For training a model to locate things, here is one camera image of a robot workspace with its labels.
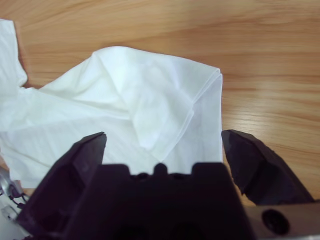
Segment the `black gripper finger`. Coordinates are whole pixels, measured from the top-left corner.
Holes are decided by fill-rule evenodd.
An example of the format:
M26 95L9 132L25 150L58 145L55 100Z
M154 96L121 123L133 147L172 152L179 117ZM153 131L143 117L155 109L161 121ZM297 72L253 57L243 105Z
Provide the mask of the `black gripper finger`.
M104 132L74 143L42 179L16 222L33 236L60 236L96 168L102 164L106 143Z
M254 204L315 201L286 162L261 140L234 129L222 131L221 137L233 181Z

